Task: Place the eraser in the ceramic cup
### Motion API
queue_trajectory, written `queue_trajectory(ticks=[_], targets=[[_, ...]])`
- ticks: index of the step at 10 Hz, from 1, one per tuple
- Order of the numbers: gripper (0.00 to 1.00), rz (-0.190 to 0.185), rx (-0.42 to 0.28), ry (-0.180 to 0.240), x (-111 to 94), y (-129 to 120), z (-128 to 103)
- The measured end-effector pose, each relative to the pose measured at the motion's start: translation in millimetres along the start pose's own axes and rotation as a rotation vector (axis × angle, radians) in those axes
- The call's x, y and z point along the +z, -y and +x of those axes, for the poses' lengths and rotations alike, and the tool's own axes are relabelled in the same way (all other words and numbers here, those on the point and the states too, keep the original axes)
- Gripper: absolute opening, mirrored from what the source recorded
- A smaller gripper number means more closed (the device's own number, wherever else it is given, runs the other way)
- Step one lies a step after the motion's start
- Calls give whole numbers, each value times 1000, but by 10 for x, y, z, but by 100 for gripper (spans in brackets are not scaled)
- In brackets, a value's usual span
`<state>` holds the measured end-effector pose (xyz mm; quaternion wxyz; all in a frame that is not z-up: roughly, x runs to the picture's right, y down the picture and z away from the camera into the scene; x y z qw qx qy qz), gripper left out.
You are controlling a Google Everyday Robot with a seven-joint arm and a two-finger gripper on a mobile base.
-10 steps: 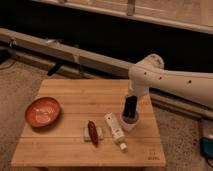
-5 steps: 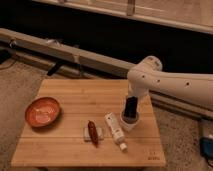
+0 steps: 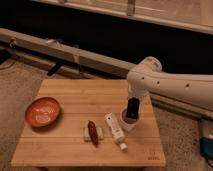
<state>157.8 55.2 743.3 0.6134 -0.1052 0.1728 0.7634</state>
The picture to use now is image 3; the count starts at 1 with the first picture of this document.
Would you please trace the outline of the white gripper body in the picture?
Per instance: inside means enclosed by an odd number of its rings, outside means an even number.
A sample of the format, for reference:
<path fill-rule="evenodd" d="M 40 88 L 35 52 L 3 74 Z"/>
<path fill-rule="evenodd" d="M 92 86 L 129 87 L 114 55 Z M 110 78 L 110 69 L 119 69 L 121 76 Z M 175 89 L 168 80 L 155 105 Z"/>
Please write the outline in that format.
<path fill-rule="evenodd" d="M 149 94 L 146 86 L 141 81 L 128 81 L 128 98 L 143 99 Z"/>

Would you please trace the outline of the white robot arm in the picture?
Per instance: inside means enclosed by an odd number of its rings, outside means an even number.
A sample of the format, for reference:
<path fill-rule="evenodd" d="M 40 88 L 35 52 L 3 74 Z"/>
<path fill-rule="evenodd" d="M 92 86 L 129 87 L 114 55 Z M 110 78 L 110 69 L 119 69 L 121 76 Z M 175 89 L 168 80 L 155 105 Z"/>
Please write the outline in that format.
<path fill-rule="evenodd" d="M 213 75 L 171 74 L 149 56 L 127 74 L 128 96 L 141 99 L 152 92 L 213 111 Z"/>

